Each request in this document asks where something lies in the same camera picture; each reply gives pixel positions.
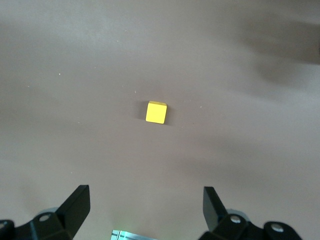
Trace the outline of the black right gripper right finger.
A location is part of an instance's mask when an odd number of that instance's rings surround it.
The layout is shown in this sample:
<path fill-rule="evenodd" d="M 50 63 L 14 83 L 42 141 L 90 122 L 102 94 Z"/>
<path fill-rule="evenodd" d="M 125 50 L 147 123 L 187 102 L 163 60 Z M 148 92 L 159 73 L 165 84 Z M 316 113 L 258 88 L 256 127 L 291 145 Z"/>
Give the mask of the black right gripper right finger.
<path fill-rule="evenodd" d="M 213 187 L 203 188 L 202 211 L 208 227 L 202 240 L 300 240 L 288 224 L 268 221 L 262 228 L 241 211 L 227 210 Z"/>

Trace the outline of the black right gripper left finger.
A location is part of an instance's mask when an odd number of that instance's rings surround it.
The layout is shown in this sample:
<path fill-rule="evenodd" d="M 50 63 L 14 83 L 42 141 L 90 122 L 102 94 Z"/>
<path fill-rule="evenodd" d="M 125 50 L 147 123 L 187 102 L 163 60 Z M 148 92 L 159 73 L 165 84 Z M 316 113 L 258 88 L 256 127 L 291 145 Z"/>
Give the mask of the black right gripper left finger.
<path fill-rule="evenodd" d="M 0 221 L 2 240 L 72 240 L 90 212 L 90 187 L 79 185 L 58 208 L 41 211 L 29 222 L 15 226 Z"/>

